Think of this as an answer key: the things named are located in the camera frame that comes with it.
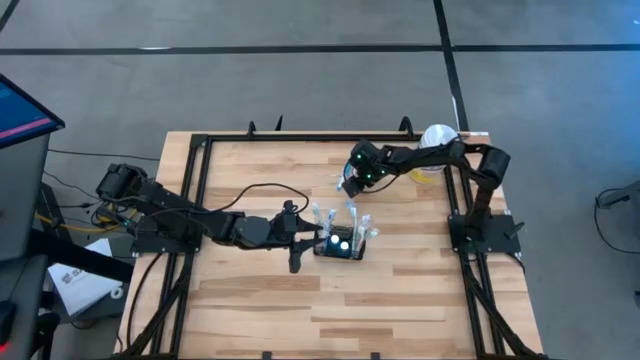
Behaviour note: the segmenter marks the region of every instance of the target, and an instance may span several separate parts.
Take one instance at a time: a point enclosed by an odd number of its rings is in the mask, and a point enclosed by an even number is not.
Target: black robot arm
[[[135,166],[112,164],[96,192],[104,201],[144,214],[138,223],[117,220],[142,244],[167,244],[164,251],[194,251],[204,234],[216,244],[242,250],[288,248],[289,270],[297,273],[301,254],[323,241],[317,233],[322,227],[301,219],[291,200],[285,201],[282,211],[271,220],[238,211],[208,210],[168,191]],[[296,241],[298,232],[314,232],[314,238]]]
[[[482,160],[477,169],[471,167],[465,155],[479,153]],[[385,145],[378,149],[367,140],[360,140],[351,150],[348,163],[354,168],[353,176],[346,179],[343,188],[354,197],[365,188],[374,186],[382,178],[400,176],[412,169],[452,165],[478,184],[473,206],[465,218],[467,235],[483,241],[483,222],[490,213],[489,203],[493,191],[500,186],[511,157],[504,151],[486,144],[466,144],[459,138],[445,145],[423,149]]]

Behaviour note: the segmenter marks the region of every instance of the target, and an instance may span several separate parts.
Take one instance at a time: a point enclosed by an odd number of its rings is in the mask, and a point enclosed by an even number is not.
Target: wooden table
[[[176,193],[191,134],[168,133],[158,169],[157,181]],[[489,141],[486,133],[469,135],[471,143]],[[214,143],[204,206],[225,205],[253,183],[280,182],[303,191],[325,212],[338,209],[335,223],[349,224],[347,197],[335,186],[353,145]],[[200,153],[192,200],[201,159]],[[474,156],[469,160],[474,167],[479,161]],[[454,178],[462,194],[457,170]],[[464,199],[458,198],[464,210]],[[246,193],[233,209],[271,218],[287,199],[304,203],[285,189],[260,188]],[[369,358],[371,352],[383,358],[474,358],[460,264],[450,249],[446,225],[450,206],[444,177],[417,184],[402,176],[388,189],[359,195],[355,201],[359,213],[371,214],[381,231],[367,245],[362,262],[315,257],[309,251],[300,273],[291,275],[288,251],[241,251],[203,239],[195,258],[180,357],[260,358],[263,351],[272,351],[276,358]],[[501,189],[494,194],[492,209],[506,209]],[[313,221],[310,209],[302,216]],[[137,260],[131,289],[138,287],[152,258]],[[133,338],[157,308],[166,258],[156,263],[144,284]],[[522,269],[504,255],[491,255],[488,263],[498,308],[529,347],[542,351]],[[125,314],[133,293],[129,292]],[[488,320],[480,311],[491,351]],[[169,348],[173,313],[167,319],[163,351]],[[122,339],[126,326],[125,317]]]

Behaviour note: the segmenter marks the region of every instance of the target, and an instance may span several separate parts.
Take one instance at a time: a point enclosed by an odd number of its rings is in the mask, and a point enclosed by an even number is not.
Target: concrete floor
[[[453,44],[640,43],[640,3],[444,0]],[[8,0],[0,0],[6,6]],[[439,43],[428,0],[21,1],[0,47]],[[593,198],[640,177],[640,53],[464,53],[471,130],[513,161],[504,187],[548,354],[640,353],[640,257],[598,238]],[[441,53],[0,56],[0,72],[67,122],[51,147],[159,156],[170,130],[385,130],[455,114]],[[50,154],[47,170],[95,188],[117,159]],[[128,161],[153,173],[156,164]],[[86,199],[52,181],[60,203]],[[87,217],[81,211],[66,211]],[[640,250],[627,204],[601,213],[607,237]],[[117,319],[56,334],[54,359],[106,356]]]

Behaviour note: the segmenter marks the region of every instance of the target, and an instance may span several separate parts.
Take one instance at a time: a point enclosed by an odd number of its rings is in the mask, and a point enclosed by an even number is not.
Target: white cup
[[[422,138],[420,138],[420,144],[418,144],[418,148],[422,149],[426,147],[447,144],[457,136],[458,132],[447,125],[431,125],[427,128],[424,134],[422,134]],[[444,168],[445,165],[427,166],[419,169],[414,169],[409,173],[409,176],[419,183],[425,183],[431,181],[430,178],[436,174],[439,174]]]

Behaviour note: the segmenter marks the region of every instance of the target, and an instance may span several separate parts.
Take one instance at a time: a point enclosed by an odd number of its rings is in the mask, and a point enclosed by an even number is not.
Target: computer screen
[[[64,127],[64,123],[0,75],[0,148]]]

